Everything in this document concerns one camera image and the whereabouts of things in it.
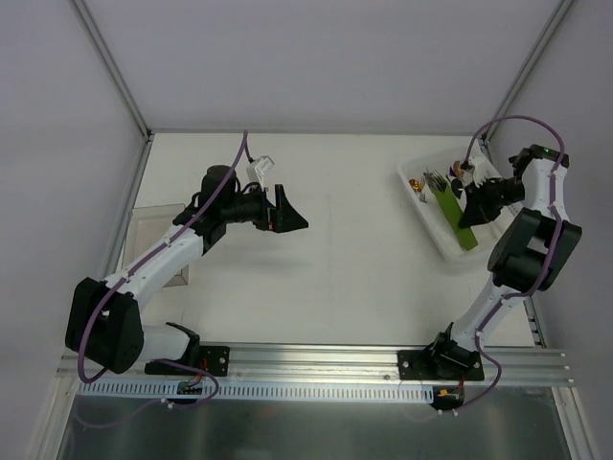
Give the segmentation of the green paper napkin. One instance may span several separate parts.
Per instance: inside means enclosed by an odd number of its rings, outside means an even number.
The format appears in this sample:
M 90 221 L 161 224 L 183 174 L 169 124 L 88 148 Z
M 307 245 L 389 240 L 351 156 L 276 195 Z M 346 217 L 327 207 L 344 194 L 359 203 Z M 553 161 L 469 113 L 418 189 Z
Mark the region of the green paper napkin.
M 459 220 L 463 214 L 463 211 L 459 205 L 458 200 L 451 192 L 450 188 L 446 188 L 444 193 L 438 191 L 433 192 L 442 212 L 443 216 L 447 220 L 453 234 L 455 235 L 459 246 L 464 251 L 474 249 L 478 245 L 478 241 L 470 228 L 461 229 L 458 226 Z

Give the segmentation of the clear smoked plastic box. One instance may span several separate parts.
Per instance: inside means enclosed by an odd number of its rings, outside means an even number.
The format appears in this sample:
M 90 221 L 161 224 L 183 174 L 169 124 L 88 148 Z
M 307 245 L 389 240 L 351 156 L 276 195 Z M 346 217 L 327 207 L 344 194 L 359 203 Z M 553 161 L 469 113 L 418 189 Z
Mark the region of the clear smoked plastic box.
M 173 219 L 185 209 L 184 204 L 134 208 L 125 236 L 121 268 L 128 267 L 169 230 Z

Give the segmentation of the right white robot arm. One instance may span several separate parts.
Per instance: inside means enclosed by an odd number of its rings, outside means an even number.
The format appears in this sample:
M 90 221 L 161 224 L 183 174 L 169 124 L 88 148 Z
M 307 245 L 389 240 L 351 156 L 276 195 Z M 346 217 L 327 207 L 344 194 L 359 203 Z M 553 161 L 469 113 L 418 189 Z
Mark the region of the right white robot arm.
M 521 208 L 493 247 L 482 292 L 425 351 L 430 371 L 439 380 L 460 380 L 480 367 L 491 332 L 526 298 L 553 284 L 582 236 L 563 200 L 568 155 L 531 145 L 509 161 L 508 178 L 482 178 L 475 161 L 463 164 L 469 181 L 460 228 L 489 223 L 508 205 L 518 203 Z

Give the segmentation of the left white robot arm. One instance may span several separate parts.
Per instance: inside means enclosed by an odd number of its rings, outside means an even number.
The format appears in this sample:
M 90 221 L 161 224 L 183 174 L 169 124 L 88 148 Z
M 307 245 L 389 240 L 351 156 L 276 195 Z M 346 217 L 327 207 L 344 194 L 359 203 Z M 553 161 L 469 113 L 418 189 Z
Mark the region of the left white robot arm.
M 146 327 L 141 313 L 180 269 L 224 237 L 228 225 L 250 222 L 277 234 L 306 229 L 307 220 L 289 203 L 283 185 L 276 185 L 274 192 L 275 199 L 269 201 L 260 183 L 242 189 L 232 167 L 212 166 L 191 202 L 148 253 L 103 280 L 81 280 L 65 333 L 65 345 L 77 353 L 78 364 L 91 360 L 121 374 L 143 362 L 153 375 L 189 374 L 201 365 L 198 333 L 172 322 Z

